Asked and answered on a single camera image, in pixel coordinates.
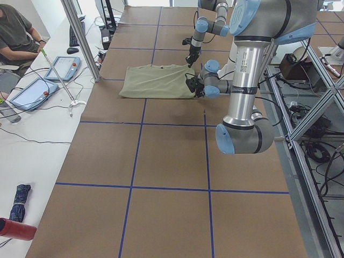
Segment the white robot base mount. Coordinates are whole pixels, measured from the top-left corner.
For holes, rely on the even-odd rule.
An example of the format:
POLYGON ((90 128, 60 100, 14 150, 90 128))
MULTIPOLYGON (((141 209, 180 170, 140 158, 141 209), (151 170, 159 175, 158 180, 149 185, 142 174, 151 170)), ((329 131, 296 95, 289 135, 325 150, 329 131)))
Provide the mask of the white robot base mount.
POLYGON ((218 77, 222 80, 232 80, 235 70, 235 62, 237 60, 237 50, 238 47, 234 43, 234 40, 232 41, 230 53, 228 55, 228 61, 227 64, 225 64, 221 70, 218 71, 218 77))

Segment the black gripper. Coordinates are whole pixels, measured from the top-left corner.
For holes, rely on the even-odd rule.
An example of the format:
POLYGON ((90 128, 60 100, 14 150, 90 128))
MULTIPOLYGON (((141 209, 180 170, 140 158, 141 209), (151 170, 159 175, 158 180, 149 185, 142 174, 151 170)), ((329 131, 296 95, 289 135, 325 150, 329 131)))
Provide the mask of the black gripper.
POLYGON ((197 61, 197 59, 199 58, 200 50, 201 47, 190 45, 189 55, 185 58, 187 64, 192 65, 197 61))
POLYGON ((195 96, 197 98, 205 96, 204 83, 202 83, 198 78, 195 79, 195 96))

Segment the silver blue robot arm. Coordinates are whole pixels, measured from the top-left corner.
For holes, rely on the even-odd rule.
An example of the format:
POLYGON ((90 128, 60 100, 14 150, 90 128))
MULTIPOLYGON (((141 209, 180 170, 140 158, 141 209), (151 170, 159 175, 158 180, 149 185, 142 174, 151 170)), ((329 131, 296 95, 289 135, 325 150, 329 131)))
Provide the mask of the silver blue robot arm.
POLYGON ((266 151, 274 140, 269 120, 255 107, 255 95, 263 71, 263 55, 270 45, 285 45, 312 37, 322 1, 238 1, 230 17, 225 1, 200 1, 216 12, 216 20, 198 19, 192 37, 189 63, 197 59, 204 36, 231 34, 237 47, 232 80, 218 76, 219 63, 208 61, 199 79, 207 97, 230 94, 228 113, 216 127, 218 148, 225 154, 266 151))
POLYGON ((198 7, 215 12, 216 18, 215 21, 211 21, 206 17, 199 17, 194 26, 193 36, 182 41, 182 45, 190 45, 189 55, 185 58, 189 68, 200 55, 206 33, 226 37, 230 31, 229 25, 226 24, 229 8, 227 1, 198 1, 198 7))

